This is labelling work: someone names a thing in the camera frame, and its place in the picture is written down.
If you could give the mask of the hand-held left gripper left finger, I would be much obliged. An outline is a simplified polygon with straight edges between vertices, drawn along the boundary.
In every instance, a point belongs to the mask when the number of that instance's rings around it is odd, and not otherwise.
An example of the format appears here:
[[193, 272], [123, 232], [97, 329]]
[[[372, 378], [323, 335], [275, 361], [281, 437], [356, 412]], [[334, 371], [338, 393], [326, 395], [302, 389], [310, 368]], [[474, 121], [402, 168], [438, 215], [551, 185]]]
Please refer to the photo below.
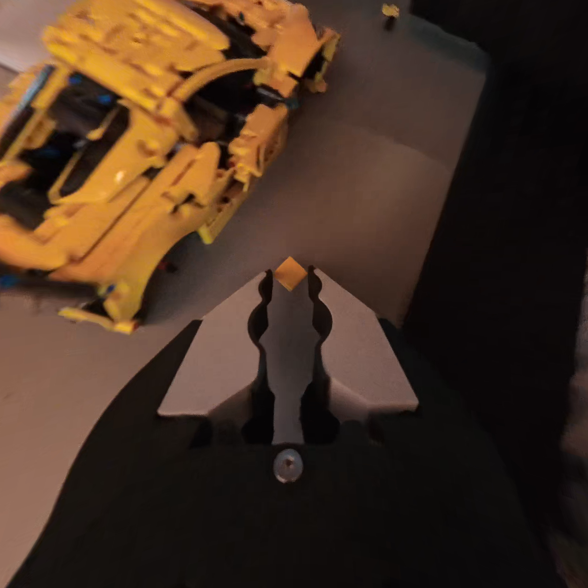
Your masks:
[[261, 343], [272, 293], [266, 270], [204, 316], [158, 416], [196, 417], [212, 429], [235, 430], [246, 443], [272, 443], [275, 395]]

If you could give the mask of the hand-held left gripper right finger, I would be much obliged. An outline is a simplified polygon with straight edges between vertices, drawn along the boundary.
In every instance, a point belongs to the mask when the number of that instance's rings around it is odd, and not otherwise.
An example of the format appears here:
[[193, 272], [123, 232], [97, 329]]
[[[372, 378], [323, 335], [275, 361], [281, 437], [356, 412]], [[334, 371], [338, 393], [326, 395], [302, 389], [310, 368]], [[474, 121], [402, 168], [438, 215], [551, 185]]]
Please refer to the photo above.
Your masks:
[[300, 400], [307, 445], [333, 443], [346, 422], [415, 412], [419, 400], [376, 312], [324, 271], [307, 275], [318, 335], [312, 379]]

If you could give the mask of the yellow square brick tile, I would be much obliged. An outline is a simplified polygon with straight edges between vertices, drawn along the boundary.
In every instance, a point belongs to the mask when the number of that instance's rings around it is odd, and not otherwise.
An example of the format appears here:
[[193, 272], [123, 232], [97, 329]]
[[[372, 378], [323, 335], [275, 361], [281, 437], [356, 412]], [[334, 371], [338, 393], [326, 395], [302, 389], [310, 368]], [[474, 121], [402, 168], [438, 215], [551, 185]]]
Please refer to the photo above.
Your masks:
[[275, 269], [273, 275], [277, 283], [292, 292], [307, 277], [307, 270], [289, 256]]

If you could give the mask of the yellow toy brick car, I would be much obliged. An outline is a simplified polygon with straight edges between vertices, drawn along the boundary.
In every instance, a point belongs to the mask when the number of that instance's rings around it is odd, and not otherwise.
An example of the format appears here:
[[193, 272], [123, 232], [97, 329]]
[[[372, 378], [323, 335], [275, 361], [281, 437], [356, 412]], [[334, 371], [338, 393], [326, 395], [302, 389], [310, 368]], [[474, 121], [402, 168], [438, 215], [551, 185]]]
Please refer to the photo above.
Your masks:
[[1, 100], [1, 266], [82, 286], [131, 334], [184, 237], [211, 244], [283, 151], [341, 36], [290, 1], [77, 1]]

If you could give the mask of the grey desk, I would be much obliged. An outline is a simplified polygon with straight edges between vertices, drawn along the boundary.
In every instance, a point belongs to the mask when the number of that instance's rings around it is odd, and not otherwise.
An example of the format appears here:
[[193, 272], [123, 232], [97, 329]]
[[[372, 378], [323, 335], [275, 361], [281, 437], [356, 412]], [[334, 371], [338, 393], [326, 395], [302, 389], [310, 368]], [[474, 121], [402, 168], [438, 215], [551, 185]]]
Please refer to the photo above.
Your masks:
[[109, 333], [64, 298], [1, 294], [1, 587], [45, 526], [116, 393], [191, 320], [291, 256], [396, 325], [406, 314], [484, 82], [483, 57], [381, 2], [302, 1], [341, 34], [328, 89], [302, 101], [282, 155], [211, 246], [190, 236], [148, 322]]

